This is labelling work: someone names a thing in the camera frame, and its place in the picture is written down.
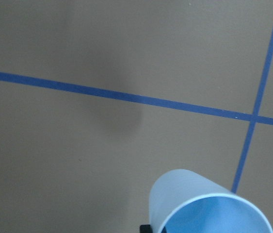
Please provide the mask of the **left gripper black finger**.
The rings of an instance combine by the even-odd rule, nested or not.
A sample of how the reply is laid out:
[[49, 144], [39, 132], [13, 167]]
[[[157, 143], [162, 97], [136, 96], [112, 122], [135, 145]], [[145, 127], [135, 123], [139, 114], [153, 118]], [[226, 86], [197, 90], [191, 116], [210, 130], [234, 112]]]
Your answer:
[[149, 224], [140, 225], [140, 233], [152, 233], [151, 225]]

